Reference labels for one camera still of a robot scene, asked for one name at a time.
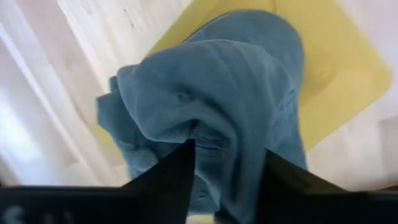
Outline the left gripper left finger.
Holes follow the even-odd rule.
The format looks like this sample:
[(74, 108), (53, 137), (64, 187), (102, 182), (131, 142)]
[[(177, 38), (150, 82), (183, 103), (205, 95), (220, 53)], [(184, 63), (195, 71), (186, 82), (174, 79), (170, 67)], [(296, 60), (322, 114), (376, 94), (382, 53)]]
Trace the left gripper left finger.
[(194, 180), (188, 140), (122, 187), (5, 187), (0, 224), (185, 224)]

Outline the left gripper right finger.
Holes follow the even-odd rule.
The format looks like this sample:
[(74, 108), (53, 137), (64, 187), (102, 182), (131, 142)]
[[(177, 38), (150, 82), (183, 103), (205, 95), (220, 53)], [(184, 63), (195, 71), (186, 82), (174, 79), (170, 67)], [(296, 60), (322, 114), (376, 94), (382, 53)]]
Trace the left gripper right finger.
[(349, 192), (268, 151), (256, 224), (398, 224), (398, 188)]

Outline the yellow plastic bin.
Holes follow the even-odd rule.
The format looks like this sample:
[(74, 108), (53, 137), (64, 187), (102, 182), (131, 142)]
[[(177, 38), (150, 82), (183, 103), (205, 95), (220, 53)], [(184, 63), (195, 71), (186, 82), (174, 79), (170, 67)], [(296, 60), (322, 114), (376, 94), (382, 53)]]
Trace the yellow plastic bin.
[(305, 52), (300, 132), (306, 150), (382, 96), (392, 72), (336, 0), (193, 0), (149, 51), (174, 47), (228, 12), (277, 14), (299, 33)]

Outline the blue denim baseball cap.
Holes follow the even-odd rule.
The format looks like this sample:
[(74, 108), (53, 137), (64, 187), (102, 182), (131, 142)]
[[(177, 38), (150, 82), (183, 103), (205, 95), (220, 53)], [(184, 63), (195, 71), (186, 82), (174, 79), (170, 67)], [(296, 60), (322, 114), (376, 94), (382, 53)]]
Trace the blue denim baseball cap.
[(192, 215), (255, 224), (267, 150), (299, 167), (304, 55), (296, 30), (266, 11), (219, 16), (178, 46), (118, 70), (98, 122), (136, 178), (195, 140)]

